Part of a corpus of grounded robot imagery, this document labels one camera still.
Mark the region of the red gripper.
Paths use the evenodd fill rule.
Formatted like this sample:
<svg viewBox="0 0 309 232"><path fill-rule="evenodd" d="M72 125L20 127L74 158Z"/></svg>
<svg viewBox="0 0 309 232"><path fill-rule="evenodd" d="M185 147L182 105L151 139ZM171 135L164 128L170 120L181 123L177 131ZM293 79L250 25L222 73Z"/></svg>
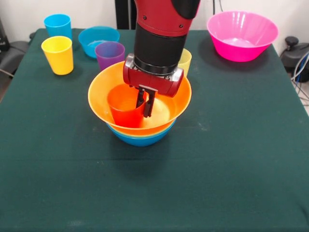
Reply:
<svg viewBox="0 0 309 232"><path fill-rule="evenodd" d="M184 72L181 68L176 68L171 75L158 76L149 74L137 68L134 63L134 54L129 53L123 66L123 80L126 84L136 87L138 90L136 108L141 107L144 103L143 116L151 117L155 101L156 92L160 95L174 97L184 78Z"/></svg>

